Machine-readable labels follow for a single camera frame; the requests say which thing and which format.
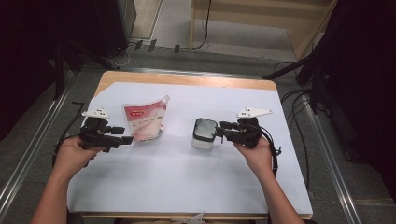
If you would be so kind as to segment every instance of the table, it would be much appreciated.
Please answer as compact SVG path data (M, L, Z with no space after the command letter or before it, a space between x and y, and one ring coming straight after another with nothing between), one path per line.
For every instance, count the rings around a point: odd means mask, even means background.
M196 119L236 121L243 106L260 105L274 111L259 122L266 124L276 147L282 146L279 184L301 217L312 217L274 82L106 72L89 109L103 107L110 114L109 125L127 127L121 104L150 103L165 94L171 100L164 134L150 143L100 153L70 183L71 212L85 217L184 218L205 212L208 219L266 218L260 184L231 142L216 139L211 150L191 146Z
M191 4L190 48L195 19L206 20L208 0ZM324 32L337 0L212 0L209 19L287 30L297 59L305 56L320 32Z

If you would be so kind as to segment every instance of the white tabletop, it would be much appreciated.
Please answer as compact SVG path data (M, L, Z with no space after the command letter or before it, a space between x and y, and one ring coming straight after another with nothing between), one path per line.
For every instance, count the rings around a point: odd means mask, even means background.
M261 186L232 143L217 138L211 150L191 145L196 119L236 122L236 114L249 106L274 111L259 123L282 147L277 180L297 213L313 213L277 91L117 82L93 98L89 109L103 108L109 125L125 127L128 135L121 105L165 95L171 99L163 135L98 154L70 183L71 212L264 216Z

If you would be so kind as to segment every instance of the red label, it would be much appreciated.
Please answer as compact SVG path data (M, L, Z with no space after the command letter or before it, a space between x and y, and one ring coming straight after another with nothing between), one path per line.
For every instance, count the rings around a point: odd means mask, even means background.
M145 112L144 111L133 111L131 112L132 117L142 116Z

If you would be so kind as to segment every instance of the snack bag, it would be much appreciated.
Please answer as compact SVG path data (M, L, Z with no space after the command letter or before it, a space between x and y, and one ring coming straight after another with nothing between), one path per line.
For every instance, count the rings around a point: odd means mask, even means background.
M163 133L163 116L169 100L170 97L166 95L149 105L123 105L132 137L136 142L153 140Z

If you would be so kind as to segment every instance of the forearm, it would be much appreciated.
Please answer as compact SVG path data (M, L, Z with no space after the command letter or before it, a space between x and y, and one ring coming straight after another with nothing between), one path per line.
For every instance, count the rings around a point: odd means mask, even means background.
M272 172L258 175L273 223L303 223Z
M66 223L69 178L52 174L44 189L31 224Z

